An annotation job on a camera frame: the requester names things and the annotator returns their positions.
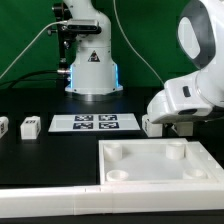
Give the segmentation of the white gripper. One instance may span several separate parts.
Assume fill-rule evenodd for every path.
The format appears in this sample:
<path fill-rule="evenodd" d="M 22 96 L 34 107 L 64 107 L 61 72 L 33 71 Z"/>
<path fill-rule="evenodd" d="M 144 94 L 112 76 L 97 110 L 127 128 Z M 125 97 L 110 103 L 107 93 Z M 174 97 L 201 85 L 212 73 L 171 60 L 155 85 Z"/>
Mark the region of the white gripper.
<path fill-rule="evenodd" d="M 194 122 L 224 117 L 224 108 L 207 101 L 196 87 L 196 74 L 170 79 L 147 107 L 153 124 Z"/>

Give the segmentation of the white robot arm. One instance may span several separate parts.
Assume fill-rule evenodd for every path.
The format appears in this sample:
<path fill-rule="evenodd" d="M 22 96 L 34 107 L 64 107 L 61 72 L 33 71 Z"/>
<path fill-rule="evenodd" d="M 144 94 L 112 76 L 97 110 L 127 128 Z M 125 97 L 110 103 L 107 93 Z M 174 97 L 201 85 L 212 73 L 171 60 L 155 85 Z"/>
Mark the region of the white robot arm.
<path fill-rule="evenodd" d="M 121 90 L 111 58 L 110 20 L 91 0 L 63 1 L 72 15 L 67 27 L 78 33 L 79 40 L 66 90 L 91 96 Z M 177 36 L 197 70 L 165 82 L 147 107 L 149 121 L 163 124 L 224 116 L 224 0 L 190 0 L 181 13 Z"/>

